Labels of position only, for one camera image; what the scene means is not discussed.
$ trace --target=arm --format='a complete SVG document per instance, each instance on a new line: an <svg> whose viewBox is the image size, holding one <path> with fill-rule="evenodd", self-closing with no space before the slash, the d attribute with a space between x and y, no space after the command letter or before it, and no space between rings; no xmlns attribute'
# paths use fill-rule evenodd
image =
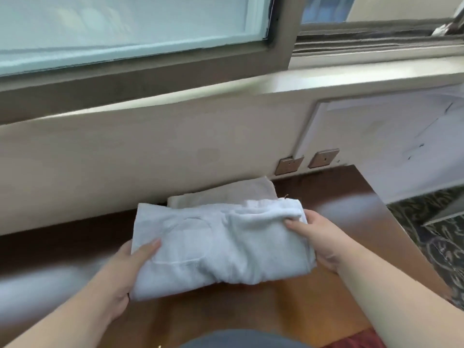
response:
<svg viewBox="0 0 464 348"><path fill-rule="evenodd" d="M308 225L286 220L308 238L318 260L338 272L388 348L464 347L464 312L413 280L314 211Z"/></svg>
<svg viewBox="0 0 464 348"><path fill-rule="evenodd" d="M154 241L131 255L131 242L125 243L81 291L5 348L96 347L127 307L138 271L160 245Z"/></svg>

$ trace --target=folded towel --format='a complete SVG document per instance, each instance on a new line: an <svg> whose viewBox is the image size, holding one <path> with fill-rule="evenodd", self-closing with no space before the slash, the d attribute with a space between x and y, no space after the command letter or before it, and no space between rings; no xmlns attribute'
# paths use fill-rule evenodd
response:
<svg viewBox="0 0 464 348"><path fill-rule="evenodd" d="M239 181L204 192L177 195L167 199L167 206L183 209L206 204L242 204L247 200L277 200L274 185L267 177Z"/></svg>
<svg viewBox="0 0 464 348"><path fill-rule="evenodd" d="M145 300L216 282L257 284L305 275L315 266L307 240L285 218L306 222L293 199L171 209L139 204L132 252L156 238L162 247L140 270L131 298Z"/></svg>

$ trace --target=person's left hand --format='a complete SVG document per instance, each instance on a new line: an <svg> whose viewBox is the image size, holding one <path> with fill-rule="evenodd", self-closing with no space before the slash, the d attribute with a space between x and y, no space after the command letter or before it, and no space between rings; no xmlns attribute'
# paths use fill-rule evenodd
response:
<svg viewBox="0 0 464 348"><path fill-rule="evenodd" d="M129 292L136 282L140 268L156 254L160 246L161 240L156 239L141 246L131 255L132 240L129 240L89 282L91 291L102 295L111 320L119 317L126 309Z"/></svg>

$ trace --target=patterned carpet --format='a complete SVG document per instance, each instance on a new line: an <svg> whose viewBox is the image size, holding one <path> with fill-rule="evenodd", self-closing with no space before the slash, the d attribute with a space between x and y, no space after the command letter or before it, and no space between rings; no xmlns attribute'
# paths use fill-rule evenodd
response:
<svg viewBox="0 0 464 348"><path fill-rule="evenodd" d="M464 310L464 216L433 225L421 224L464 193L464 186L405 199L388 205L409 237L453 290L452 303Z"/></svg>

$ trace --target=wooden surface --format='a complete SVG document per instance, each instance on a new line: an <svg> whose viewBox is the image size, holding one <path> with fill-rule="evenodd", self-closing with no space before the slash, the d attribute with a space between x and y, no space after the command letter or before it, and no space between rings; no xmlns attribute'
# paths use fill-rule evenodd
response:
<svg viewBox="0 0 464 348"><path fill-rule="evenodd" d="M434 292L450 295L354 166L279 180L275 188L279 196L298 198L305 208L328 217ZM126 211L1 237L0 295L6 295L0 298L0 346L84 285L102 258L131 237L134 216ZM72 269L78 269L79 281L72 272L62 273ZM218 329L253 328L322 347L368 327L339 277L318 267L298 278L256 286L217 284L131 303L100 346L176 347Z"/></svg>

